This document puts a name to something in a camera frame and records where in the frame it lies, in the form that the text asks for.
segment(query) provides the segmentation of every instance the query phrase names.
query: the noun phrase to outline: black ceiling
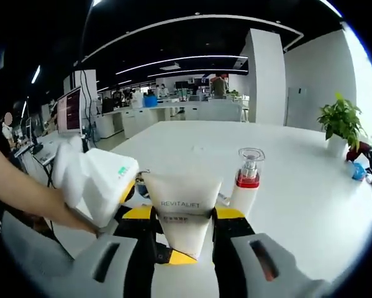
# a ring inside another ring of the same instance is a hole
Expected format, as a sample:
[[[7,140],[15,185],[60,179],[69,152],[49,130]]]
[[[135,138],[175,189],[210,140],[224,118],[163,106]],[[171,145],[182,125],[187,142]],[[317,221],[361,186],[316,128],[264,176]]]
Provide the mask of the black ceiling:
[[[91,1],[0,1],[0,42],[6,45],[4,97],[11,101],[26,95],[35,102],[56,98],[63,79],[78,59],[79,41]],[[83,53],[89,55],[107,42],[146,25],[201,14],[227,14],[277,21],[298,30],[308,40],[340,28],[339,18],[318,0],[102,0],[94,7],[86,31]],[[233,19],[185,20],[130,35],[105,48],[84,63],[96,69],[98,88],[121,81],[146,81],[163,72],[151,66],[121,75],[116,72],[145,63],[191,55],[239,55],[249,28],[281,35],[283,45],[296,34],[272,25]],[[232,68],[235,60],[179,61],[182,70]],[[41,64],[40,77],[31,79]]]

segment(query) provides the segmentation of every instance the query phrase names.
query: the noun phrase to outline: sleeve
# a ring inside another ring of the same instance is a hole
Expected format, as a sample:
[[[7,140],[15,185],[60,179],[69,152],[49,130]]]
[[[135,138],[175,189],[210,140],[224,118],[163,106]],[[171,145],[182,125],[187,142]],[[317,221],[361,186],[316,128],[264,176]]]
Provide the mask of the sleeve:
[[[11,132],[6,127],[2,128],[2,133],[4,134],[6,140],[11,140],[13,138]]]

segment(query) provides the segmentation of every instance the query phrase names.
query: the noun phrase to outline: white pillar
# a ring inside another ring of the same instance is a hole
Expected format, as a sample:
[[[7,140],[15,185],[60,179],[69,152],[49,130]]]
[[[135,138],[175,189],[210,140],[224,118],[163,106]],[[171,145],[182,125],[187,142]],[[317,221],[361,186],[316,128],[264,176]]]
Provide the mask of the white pillar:
[[[280,36],[250,29],[245,48],[249,66],[249,122],[284,125],[286,78]]]
[[[82,79],[82,87],[83,87],[81,88],[81,97],[82,97],[81,109],[83,111],[85,110],[85,107],[89,107],[91,100],[95,101],[98,98],[98,84],[96,82],[96,70],[85,70],[85,74],[79,70],[73,72],[67,78],[64,79],[63,88],[64,88],[64,94],[67,94],[72,89],[81,86],[81,79]]]

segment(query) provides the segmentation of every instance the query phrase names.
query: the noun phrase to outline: human arm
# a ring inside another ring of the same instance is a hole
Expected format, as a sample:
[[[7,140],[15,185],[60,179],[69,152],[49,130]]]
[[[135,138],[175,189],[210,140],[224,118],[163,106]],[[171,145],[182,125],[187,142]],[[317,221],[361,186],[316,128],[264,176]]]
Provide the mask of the human arm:
[[[11,147],[11,149],[13,149],[13,148],[16,147],[16,144],[15,144],[15,142],[13,141],[12,138],[8,138],[7,141],[9,142],[9,146]]]
[[[211,93],[215,94],[215,84],[213,82],[211,83]]]
[[[13,208],[46,217],[60,225],[94,232],[67,208],[61,190],[39,184],[12,166],[1,152],[0,200]]]

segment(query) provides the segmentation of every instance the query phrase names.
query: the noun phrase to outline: green leaves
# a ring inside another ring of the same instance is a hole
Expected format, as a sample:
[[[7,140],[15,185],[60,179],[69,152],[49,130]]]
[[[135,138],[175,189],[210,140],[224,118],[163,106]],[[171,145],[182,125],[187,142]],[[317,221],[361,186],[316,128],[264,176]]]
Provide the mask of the green leaves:
[[[328,140],[333,134],[347,140],[350,147],[358,149],[360,141],[358,133],[363,130],[357,113],[361,110],[349,100],[336,93],[336,103],[332,106],[326,104],[320,108],[321,116],[317,119],[326,131],[325,139]]]

